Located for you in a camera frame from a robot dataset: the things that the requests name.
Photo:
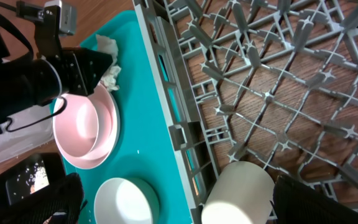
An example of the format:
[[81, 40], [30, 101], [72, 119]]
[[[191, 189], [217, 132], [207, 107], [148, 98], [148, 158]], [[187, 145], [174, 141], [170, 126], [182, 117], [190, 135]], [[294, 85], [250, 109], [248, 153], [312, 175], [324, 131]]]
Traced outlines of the grey bowl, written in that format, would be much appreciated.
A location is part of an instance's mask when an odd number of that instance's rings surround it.
[[108, 179], [101, 184], [94, 198], [97, 224], [155, 224], [159, 216], [157, 194], [140, 178]]

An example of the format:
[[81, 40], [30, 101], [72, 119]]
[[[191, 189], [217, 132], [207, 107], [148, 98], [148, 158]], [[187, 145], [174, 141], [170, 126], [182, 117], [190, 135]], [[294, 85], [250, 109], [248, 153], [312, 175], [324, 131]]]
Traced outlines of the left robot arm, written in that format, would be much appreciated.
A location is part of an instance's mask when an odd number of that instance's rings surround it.
[[34, 51], [24, 34], [0, 14], [0, 134], [12, 132], [12, 115], [35, 105], [45, 106], [65, 93], [93, 94], [113, 63], [109, 54], [63, 48], [59, 36], [74, 35], [76, 9], [63, 1], [44, 6], [17, 1], [0, 7], [35, 26]]

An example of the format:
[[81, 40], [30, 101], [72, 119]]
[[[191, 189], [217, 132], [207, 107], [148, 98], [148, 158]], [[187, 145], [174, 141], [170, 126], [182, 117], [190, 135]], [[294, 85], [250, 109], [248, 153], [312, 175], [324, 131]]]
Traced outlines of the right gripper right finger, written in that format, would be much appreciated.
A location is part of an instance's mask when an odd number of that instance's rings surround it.
[[358, 212], [320, 194], [288, 175], [273, 189], [273, 210], [283, 224], [358, 224]]

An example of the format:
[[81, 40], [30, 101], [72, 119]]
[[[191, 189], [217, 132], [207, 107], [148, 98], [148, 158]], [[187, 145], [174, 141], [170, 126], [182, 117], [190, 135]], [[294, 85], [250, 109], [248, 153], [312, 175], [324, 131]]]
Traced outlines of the white paper cup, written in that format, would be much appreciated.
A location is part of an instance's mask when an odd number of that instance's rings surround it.
[[202, 224], [266, 223], [272, 211], [271, 176], [256, 164], [228, 164], [216, 181], [201, 212]]

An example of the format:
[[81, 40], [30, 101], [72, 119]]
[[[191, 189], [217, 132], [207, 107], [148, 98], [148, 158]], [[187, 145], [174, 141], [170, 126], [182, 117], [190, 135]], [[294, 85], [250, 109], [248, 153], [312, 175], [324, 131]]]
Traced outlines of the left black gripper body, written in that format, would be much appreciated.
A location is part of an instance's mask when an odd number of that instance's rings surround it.
[[63, 92], [89, 96], [94, 93], [101, 77], [112, 65], [112, 56], [81, 47], [64, 48], [58, 55], [47, 57], [56, 69]]

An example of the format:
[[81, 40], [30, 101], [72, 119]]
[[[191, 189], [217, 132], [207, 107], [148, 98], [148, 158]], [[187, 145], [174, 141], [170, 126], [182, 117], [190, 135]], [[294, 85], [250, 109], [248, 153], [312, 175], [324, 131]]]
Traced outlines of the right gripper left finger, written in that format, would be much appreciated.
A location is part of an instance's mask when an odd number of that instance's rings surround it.
[[13, 194], [0, 187], [0, 223], [76, 224], [86, 205], [79, 174], [64, 178], [29, 195]]

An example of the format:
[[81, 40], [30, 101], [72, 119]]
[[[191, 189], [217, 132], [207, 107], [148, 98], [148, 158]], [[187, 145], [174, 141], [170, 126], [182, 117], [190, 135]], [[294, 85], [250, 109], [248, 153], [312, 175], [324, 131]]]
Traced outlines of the rice and food scraps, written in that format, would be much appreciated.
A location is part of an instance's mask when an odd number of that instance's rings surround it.
[[26, 165], [13, 180], [14, 195], [27, 196], [49, 185], [43, 160]]

